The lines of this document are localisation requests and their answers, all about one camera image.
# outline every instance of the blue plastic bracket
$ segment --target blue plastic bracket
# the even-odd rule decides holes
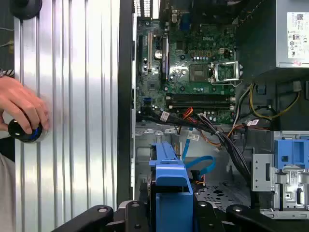
[[[184,187],[187,192],[156,194],[156,231],[193,231],[193,191],[184,163],[177,159],[172,146],[163,142],[152,144],[157,160],[149,161],[155,168],[157,186]]]

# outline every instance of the person's arm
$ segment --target person's arm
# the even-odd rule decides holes
[[[40,122],[45,130],[49,129],[45,103],[20,82],[0,74],[0,131],[8,130],[3,119],[4,111],[17,120],[28,134],[31,134],[32,129],[36,129]]]

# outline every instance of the pci slot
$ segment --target pci slot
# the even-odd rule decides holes
[[[139,63],[139,72],[142,72],[143,66],[143,36],[139,36],[139,57],[138,57],[138,63]]]
[[[153,37],[154,34],[152,32],[148,32],[148,59],[147,59],[147,68],[151,70],[153,64]]]
[[[164,36],[162,39],[162,82],[167,82],[169,78],[169,38]]]

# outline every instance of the barcode label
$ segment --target barcode label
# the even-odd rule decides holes
[[[169,118],[169,113],[163,111],[163,113],[162,113],[162,115],[160,117],[160,120],[166,122],[168,120],[168,118]]]
[[[259,120],[258,120],[258,119],[253,120],[253,121],[252,121],[252,123],[251,123],[251,125],[257,125],[257,124],[258,124],[258,122],[259,122]]]
[[[189,134],[188,135],[188,139],[198,141],[199,140],[199,135],[197,135],[197,134]]]

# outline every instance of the white label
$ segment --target white label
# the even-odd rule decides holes
[[[288,58],[309,57],[309,13],[288,12]]]
[[[257,125],[258,123],[259,123],[259,120],[256,119],[256,120],[253,120],[253,121],[252,121],[251,125]]]
[[[198,141],[199,140],[199,135],[197,135],[197,134],[189,134],[188,135],[188,139]]]
[[[169,113],[163,111],[163,113],[162,113],[162,115],[160,117],[160,120],[166,122],[168,120],[168,118],[169,118]]]

